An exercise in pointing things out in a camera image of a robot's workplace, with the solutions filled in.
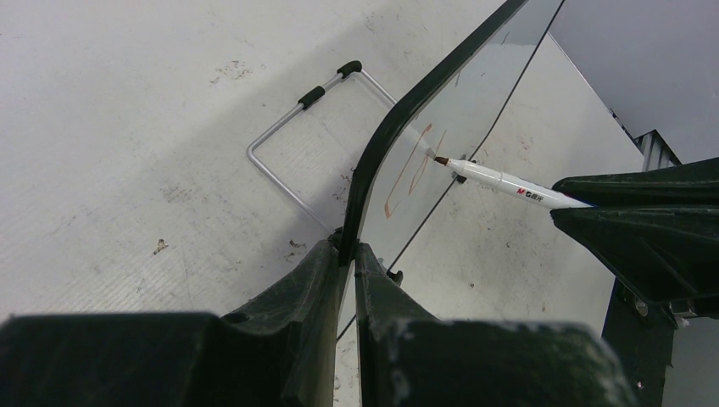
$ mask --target whiteboard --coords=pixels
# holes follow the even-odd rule
[[[496,123],[562,0],[508,1],[387,114],[354,172],[340,248],[357,239],[391,270],[453,179],[426,155],[471,157]],[[350,278],[339,330],[354,315]]]

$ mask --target whiteboard stand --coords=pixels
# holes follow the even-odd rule
[[[393,98],[389,92],[387,92],[387,89],[380,85],[375,78],[372,77],[372,75],[368,74],[367,71],[362,68],[362,63],[360,61],[351,61],[338,69],[337,73],[326,84],[317,86],[302,96],[295,107],[290,109],[290,111],[276,121],[274,125],[271,125],[269,129],[265,130],[265,132],[257,137],[255,141],[250,143],[247,148],[247,156],[249,160],[252,161],[252,163],[255,164],[263,174],[270,178],[270,181],[277,185],[282,191],[286,192],[290,198],[292,198],[302,209],[304,209],[305,212],[309,214],[309,216],[312,216],[317,223],[330,233],[333,233],[336,228],[327,225],[327,223],[325,223],[325,221],[323,221],[322,218],[312,208],[310,208],[310,206],[301,197],[299,197],[292,188],[282,181],[277,174],[272,172],[272,170],[270,170],[267,165],[265,165],[265,163],[263,163],[254,154],[254,150],[261,146],[263,142],[266,142],[270,136],[277,133],[277,131],[286,125],[294,116],[298,115],[299,112],[309,109],[313,104],[325,96],[325,93],[329,92],[329,90],[336,84],[344,82],[353,73],[359,73],[362,77],[364,77],[370,85],[375,87],[375,89],[377,89],[377,91],[379,91],[379,93],[381,93],[392,105],[397,103],[397,100]]]

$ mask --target white marker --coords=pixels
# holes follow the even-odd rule
[[[547,209],[590,208],[592,205],[567,197],[565,194],[522,180],[501,171],[495,171],[463,159],[436,157],[439,164],[454,170],[458,175],[474,180],[500,192],[518,197]]]

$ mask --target drawing on whiteboard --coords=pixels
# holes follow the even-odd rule
[[[410,166],[410,163],[413,160],[418,160],[418,159],[421,160],[419,166],[417,167],[417,170],[415,171],[415,174],[412,176],[412,179],[410,181],[409,191],[407,192],[407,196],[412,194],[412,192],[415,190],[417,185],[420,183],[420,179],[422,178],[422,176],[425,173],[426,165],[430,161],[429,156],[427,156],[427,149],[431,149],[434,153],[439,153],[439,148],[442,146],[442,140],[444,140],[444,136],[447,134],[447,131],[445,130],[442,133],[442,136],[439,138],[437,146],[435,148],[431,148],[429,142],[425,138],[425,136],[427,136],[427,138],[430,138],[429,136],[431,135],[431,130],[432,130],[432,123],[430,123],[425,128],[425,130],[420,134],[419,138],[417,138],[417,142],[415,143],[415,146],[412,148],[410,156],[407,158],[407,161],[404,163],[402,170],[399,172],[399,175],[397,176],[397,180],[394,182],[394,185],[392,186],[392,189],[390,190],[389,195],[387,195],[387,201],[384,204],[384,215],[387,217],[387,219],[392,217],[392,214],[394,213],[394,210],[397,208],[397,205],[404,198],[404,195],[401,192],[399,192],[399,190],[397,193],[395,193],[395,190],[397,190],[397,186],[403,180],[404,172],[405,172],[405,170],[407,170],[407,167]]]

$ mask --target black rubber sleeve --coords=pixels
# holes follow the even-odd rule
[[[303,105],[302,110],[307,110],[323,96],[325,96],[325,88],[322,86],[318,86],[315,89],[312,89],[311,91],[307,92],[307,94],[305,94],[304,96],[302,96],[297,101],[297,103],[301,103]]]
[[[342,79],[349,76],[349,74],[353,72],[360,72],[362,70],[362,63],[360,61],[351,61],[347,62],[346,64],[342,65],[340,69],[337,70],[338,74],[342,74]]]

